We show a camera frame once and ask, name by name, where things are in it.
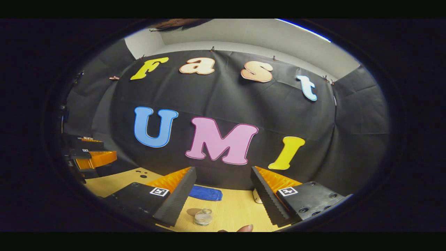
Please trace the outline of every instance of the pink letter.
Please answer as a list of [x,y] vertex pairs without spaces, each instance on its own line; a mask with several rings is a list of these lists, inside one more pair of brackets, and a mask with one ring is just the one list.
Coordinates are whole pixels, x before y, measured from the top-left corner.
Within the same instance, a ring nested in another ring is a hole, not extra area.
[[204,159],[203,146],[206,144],[211,160],[218,159],[226,149],[228,154],[222,158],[224,163],[245,165],[248,163],[246,153],[252,137],[259,131],[253,125],[238,124],[222,138],[217,122],[208,117],[195,117],[192,119],[195,125],[194,141],[192,148],[186,152],[186,156],[193,159]]

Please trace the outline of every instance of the small glass jar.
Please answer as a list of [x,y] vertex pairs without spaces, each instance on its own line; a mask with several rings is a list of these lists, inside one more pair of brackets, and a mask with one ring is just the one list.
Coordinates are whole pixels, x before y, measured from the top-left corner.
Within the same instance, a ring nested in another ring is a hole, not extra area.
[[200,212],[195,214],[194,224],[198,226],[207,226],[212,221],[212,210],[203,208]]

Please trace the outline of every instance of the blue letter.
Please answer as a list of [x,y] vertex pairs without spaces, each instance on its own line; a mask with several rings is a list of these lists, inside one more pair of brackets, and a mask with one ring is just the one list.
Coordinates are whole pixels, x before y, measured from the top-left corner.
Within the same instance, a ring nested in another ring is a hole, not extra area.
[[160,133],[157,138],[152,138],[147,135],[147,124],[149,116],[153,114],[153,110],[149,107],[135,108],[135,137],[142,144],[150,147],[163,147],[167,145],[170,139],[170,129],[172,128],[172,121],[178,117],[178,113],[173,110],[159,110],[158,115],[161,117]]
[[302,91],[304,95],[311,101],[316,101],[318,97],[314,95],[311,91],[311,88],[316,88],[314,86],[314,83],[310,82],[310,79],[307,76],[297,75],[296,76],[300,81],[302,85]]

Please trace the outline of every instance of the wooden table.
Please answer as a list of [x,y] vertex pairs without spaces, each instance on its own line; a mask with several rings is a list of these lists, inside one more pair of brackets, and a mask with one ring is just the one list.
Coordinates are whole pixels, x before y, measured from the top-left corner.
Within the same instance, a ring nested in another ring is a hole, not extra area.
[[[140,167],[110,176],[88,179],[85,186],[95,195],[107,197],[132,182],[146,184],[160,177],[162,175]],[[254,225],[253,232],[271,232],[289,226],[278,228],[271,224],[264,206],[254,201],[252,191],[220,188],[219,190],[223,193],[221,201],[205,201],[188,197],[175,227],[158,226],[175,232],[216,232],[221,229],[235,232],[249,224]],[[192,215],[202,208],[212,210],[213,220],[208,226],[197,226],[193,223]]]

